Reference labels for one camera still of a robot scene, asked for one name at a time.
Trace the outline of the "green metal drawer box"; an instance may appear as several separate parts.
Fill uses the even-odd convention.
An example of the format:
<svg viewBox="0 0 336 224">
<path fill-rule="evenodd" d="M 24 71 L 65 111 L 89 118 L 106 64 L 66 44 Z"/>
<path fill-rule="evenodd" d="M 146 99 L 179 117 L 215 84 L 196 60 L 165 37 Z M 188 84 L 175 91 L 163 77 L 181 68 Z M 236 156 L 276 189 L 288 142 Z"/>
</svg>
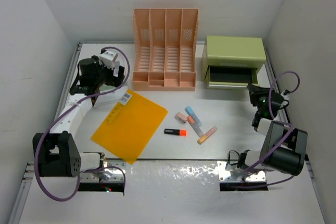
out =
<svg viewBox="0 0 336 224">
<path fill-rule="evenodd" d="M 265 62 L 261 38 L 208 35 L 202 55 L 201 80 L 214 89 L 259 86 L 257 74 Z"/>
</svg>

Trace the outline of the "orange plastic clipboard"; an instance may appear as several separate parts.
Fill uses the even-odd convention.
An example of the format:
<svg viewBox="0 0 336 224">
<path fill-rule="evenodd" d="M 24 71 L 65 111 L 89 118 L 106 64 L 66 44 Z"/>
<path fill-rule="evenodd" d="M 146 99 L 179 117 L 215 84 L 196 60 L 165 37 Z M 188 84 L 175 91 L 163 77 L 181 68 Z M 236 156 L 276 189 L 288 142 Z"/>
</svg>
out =
<svg viewBox="0 0 336 224">
<path fill-rule="evenodd" d="M 91 139 L 123 161 L 134 164 L 167 115 L 167 109 L 129 89 Z"/>
</svg>

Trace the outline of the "blue highlighter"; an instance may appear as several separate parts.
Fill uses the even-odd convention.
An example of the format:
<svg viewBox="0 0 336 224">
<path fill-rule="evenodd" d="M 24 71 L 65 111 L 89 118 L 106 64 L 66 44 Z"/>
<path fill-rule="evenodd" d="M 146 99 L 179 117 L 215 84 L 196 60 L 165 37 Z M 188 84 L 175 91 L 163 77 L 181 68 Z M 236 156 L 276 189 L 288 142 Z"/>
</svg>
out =
<svg viewBox="0 0 336 224">
<path fill-rule="evenodd" d="M 195 121 L 197 126 L 202 126 L 201 121 L 199 120 L 199 118 L 197 117 L 197 115 L 195 114 L 195 112 L 191 109 L 190 106 L 187 106 L 185 108 L 185 111 L 187 112 L 187 114 Z"/>
</svg>

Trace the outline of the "orange clear highlighter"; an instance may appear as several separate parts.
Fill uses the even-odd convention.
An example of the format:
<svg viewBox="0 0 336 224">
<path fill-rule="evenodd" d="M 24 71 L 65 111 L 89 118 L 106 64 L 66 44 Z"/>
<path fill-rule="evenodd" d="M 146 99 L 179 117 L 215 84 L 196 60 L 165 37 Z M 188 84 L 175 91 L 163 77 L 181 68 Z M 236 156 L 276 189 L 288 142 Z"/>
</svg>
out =
<svg viewBox="0 0 336 224">
<path fill-rule="evenodd" d="M 202 137 L 204 135 L 203 131 L 200 129 L 200 127 L 191 116 L 187 117 L 187 121 L 199 137 Z"/>
</svg>

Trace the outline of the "yellow pink highlighter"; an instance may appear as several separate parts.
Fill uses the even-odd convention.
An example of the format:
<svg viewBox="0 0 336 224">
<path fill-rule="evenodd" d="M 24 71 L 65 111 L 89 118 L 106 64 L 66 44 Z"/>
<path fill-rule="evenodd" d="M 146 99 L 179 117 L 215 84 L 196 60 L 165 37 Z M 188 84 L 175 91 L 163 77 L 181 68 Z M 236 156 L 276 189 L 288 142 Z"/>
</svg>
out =
<svg viewBox="0 0 336 224">
<path fill-rule="evenodd" d="M 213 126 L 211 129 L 209 129 L 204 135 L 202 135 L 198 140 L 197 143 L 199 145 L 202 145 L 209 137 L 211 137 L 218 128 L 216 126 Z"/>
</svg>

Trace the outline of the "pink eraser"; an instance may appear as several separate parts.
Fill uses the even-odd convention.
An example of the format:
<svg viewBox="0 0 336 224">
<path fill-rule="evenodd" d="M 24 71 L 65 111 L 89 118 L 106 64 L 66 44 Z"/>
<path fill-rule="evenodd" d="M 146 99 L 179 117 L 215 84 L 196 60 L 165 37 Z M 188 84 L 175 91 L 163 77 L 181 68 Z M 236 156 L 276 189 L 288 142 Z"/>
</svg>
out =
<svg viewBox="0 0 336 224">
<path fill-rule="evenodd" d="M 178 112 L 176 115 L 175 115 L 175 118 L 180 121 L 181 123 L 183 124 L 186 124 L 188 119 L 187 119 L 187 116 L 185 116 L 184 114 L 182 114 L 181 112 Z"/>
</svg>

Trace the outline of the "black orange highlighter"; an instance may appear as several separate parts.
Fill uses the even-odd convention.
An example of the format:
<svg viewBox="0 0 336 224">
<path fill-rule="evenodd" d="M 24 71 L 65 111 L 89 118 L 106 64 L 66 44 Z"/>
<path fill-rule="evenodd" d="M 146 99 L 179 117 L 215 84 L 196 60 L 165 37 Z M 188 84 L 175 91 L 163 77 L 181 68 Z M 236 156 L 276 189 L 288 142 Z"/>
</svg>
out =
<svg viewBox="0 0 336 224">
<path fill-rule="evenodd" d="M 186 136 L 186 135 L 187 135 L 187 130 L 164 129 L 164 134 L 168 134 L 168 135 L 178 135 L 178 136 Z"/>
</svg>

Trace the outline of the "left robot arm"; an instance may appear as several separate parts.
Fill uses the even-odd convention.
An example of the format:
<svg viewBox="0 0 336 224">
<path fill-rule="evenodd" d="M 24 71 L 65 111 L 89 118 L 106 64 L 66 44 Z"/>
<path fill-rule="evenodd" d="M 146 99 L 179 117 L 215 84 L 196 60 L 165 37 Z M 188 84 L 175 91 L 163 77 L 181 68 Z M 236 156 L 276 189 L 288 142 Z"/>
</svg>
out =
<svg viewBox="0 0 336 224">
<path fill-rule="evenodd" d="M 61 119 L 46 135 L 37 133 L 33 138 L 33 148 L 40 149 L 34 152 L 40 177 L 76 177 L 100 167 L 100 153 L 80 153 L 74 138 L 82 119 L 95 105 L 100 88 L 124 84 L 125 68 L 117 58 L 117 52 L 107 50 L 78 62 Z"/>
</svg>

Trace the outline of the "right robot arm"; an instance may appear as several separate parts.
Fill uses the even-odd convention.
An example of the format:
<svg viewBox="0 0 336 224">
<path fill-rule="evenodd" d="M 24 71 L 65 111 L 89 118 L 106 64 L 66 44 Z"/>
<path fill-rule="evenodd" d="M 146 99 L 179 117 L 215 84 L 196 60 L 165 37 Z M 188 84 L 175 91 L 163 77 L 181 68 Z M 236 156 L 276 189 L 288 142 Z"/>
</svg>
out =
<svg viewBox="0 0 336 224">
<path fill-rule="evenodd" d="M 279 112 L 289 105 L 290 91 L 277 93 L 251 83 L 247 89 L 252 106 L 257 108 L 251 125 L 265 140 L 259 152 L 240 153 L 236 168 L 248 174 L 264 168 L 299 175 L 305 162 L 308 133 L 279 119 Z"/>
</svg>

